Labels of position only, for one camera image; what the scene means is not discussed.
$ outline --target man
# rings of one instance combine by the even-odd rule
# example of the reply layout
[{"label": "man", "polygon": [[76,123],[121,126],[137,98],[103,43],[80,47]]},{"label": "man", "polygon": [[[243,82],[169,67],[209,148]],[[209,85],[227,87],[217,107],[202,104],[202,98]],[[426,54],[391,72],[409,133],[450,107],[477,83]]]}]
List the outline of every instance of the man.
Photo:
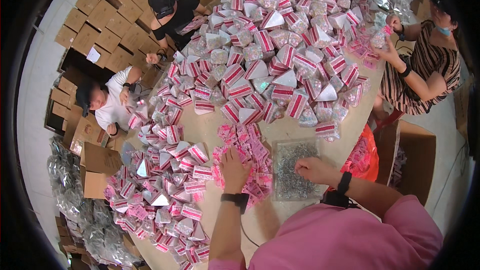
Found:
[{"label": "man", "polygon": [[76,94],[77,104],[83,108],[83,116],[95,111],[98,125],[111,138],[118,136],[118,128],[128,130],[131,115],[126,104],[130,98],[130,87],[141,79],[141,75],[139,67],[129,66],[113,75],[105,85],[91,80],[83,82]]}]

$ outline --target hand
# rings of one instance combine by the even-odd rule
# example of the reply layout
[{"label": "hand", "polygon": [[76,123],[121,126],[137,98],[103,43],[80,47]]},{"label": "hand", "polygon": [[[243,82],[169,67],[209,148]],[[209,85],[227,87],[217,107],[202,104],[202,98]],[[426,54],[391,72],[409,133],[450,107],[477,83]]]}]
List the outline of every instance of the hand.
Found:
[{"label": "hand", "polygon": [[225,179],[224,193],[237,194],[241,193],[243,186],[247,182],[252,168],[252,162],[249,161],[244,167],[240,162],[237,148],[230,147],[224,154],[222,154],[222,162],[219,164]]},{"label": "hand", "polygon": [[298,159],[295,173],[312,183],[337,187],[342,174],[319,158]]},{"label": "hand", "polygon": [[399,33],[402,31],[402,23],[400,23],[400,18],[395,14],[388,15],[387,18],[385,19],[385,23],[387,25],[390,25],[393,28],[393,31],[396,33]]},{"label": "hand", "polygon": [[129,87],[125,86],[121,89],[120,95],[118,98],[120,99],[121,105],[126,105],[128,103],[128,97],[130,96],[129,94],[130,90]]},{"label": "hand", "polygon": [[405,65],[405,62],[399,57],[399,53],[396,51],[390,37],[385,36],[385,41],[388,45],[388,49],[384,50],[371,46],[372,51],[378,54],[381,59],[391,63],[398,72],[402,73],[407,68],[407,65]]},{"label": "hand", "polygon": [[117,133],[117,126],[115,126],[115,123],[110,123],[107,127],[106,127],[106,132],[109,134],[109,135],[115,135]]},{"label": "hand", "polygon": [[156,53],[147,53],[147,63],[157,64],[159,62],[159,57]]}]

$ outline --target table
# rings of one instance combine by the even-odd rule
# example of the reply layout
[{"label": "table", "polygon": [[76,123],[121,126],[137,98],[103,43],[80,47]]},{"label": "table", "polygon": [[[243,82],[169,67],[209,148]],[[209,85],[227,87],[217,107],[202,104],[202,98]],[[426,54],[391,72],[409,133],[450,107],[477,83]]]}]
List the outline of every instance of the table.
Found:
[{"label": "table", "polygon": [[[351,107],[344,121],[340,124],[339,140],[328,143],[324,139],[319,140],[319,149],[321,158],[331,165],[340,169],[350,155],[353,147],[357,143],[358,137],[368,120],[372,110],[374,100],[380,82],[383,77],[385,62],[380,61],[376,70],[370,70],[362,66],[360,60],[351,54],[345,54],[345,60],[348,64],[358,63],[359,73],[362,76],[370,78],[371,89],[360,100],[357,107]],[[153,88],[151,94],[156,94],[161,81]],[[222,116],[219,108],[215,112],[205,115],[197,115],[194,112],[193,104],[184,107],[180,124],[184,125],[183,140],[191,144],[203,142],[207,152],[212,158],[212,150],[215,146],[223,146],[223,141],[217,136],[217,128],[228,123],[228,120]],[[314,128],[301,128],[297,120],[291,117],[284,117],[275,120],[271,124],[265,121],[259,123],[261,134],[266,142],[271,145],[273,141],[292,140],[301,138],[315,137]],[[215,220],[220,207],[220,195],[222,190],[215,186],[213,181],[208,181],[207,191],[204,193],[205,201],[198,205],[203,211],[201,224],[208,236],[212,236]],[[314,203],[315,201],[290,201],[290,202],[272,202],[270,197],[261,204],[257,204],[242,216],[243,227],[248,236],[257,244],[262,244],[271,239],[277,232],[281,223],[283,223],[292,214],[303,207]],[[150,240],[139,240],[134,235],[132,239],[140,250],[141,255],[153,270],[177,270],[170,253],[163,253],[150,243]],[[242,234],[242,251],[245,255],[245,261],[249,263],[256,246],[250,243]],[[207,263],[195,266],[196,270],[207,269]]]}]

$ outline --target striped dress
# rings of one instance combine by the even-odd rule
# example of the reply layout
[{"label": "striped dress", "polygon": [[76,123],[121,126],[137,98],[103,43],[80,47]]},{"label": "striped dress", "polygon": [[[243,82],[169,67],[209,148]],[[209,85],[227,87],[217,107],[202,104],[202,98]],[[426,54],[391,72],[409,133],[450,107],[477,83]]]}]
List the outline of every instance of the striped dress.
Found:
[{"label": "striped dress", "polygon": [[458,50],[447,49],[429,43],[430,33],[435,28],[432,20],[421,23],[421,32],[415,43],[411,56],[407,56],[412,71],[415,71],[425,81],[437,71],[445,79],[447,90],[440,96],[428,101],[415,100],[407,96],[405,88],[410,88],[401,79],[393,66],[386,62],[385,74],[380,84],[382,96],[391,103],[395,109],[410,115],[419,115],[429,112],[433,105],[441,102],[452,93],[459,84],[460,79],[460,53]]}]

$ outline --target pink shirt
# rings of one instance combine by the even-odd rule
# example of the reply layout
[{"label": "pink shirt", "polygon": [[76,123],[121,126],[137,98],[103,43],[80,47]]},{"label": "pink shirt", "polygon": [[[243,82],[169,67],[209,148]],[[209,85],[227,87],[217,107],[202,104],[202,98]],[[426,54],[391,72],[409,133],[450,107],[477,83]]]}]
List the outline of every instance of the pink shirt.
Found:
[{"label": "pink shirt", "polygon": [[[358,209],[326,204],[288,218],[262,244],[249,270],[425,269],[442,246],[442,234],[417,197],[400,198],[383,223]],[[210,261],[209,270],[239,270],[231,260]]]}]

